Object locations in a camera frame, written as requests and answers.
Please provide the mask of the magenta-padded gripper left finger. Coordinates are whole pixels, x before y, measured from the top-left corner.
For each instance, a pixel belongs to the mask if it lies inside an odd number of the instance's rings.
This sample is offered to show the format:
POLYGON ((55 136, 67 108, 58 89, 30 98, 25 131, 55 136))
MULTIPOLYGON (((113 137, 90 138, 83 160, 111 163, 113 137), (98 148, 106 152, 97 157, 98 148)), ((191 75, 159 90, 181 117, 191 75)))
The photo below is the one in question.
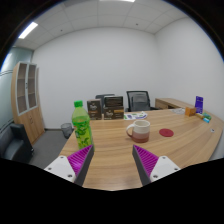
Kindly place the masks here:
POLYGON ((45 168, 45 171, 82 186, 93 155, 94 147, 89 145, 68 157, 59 156, 45 168))

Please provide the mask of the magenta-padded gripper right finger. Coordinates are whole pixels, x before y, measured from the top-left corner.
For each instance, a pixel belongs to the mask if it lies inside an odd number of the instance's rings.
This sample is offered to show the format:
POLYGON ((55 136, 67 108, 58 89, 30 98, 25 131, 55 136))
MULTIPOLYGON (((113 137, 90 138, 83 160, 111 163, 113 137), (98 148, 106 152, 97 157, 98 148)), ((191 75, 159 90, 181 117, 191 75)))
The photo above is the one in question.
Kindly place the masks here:
POLYGON ((133 146, 132 155, 143 186, 180 170, 167 156, 158 157, 137 145, 133 146))

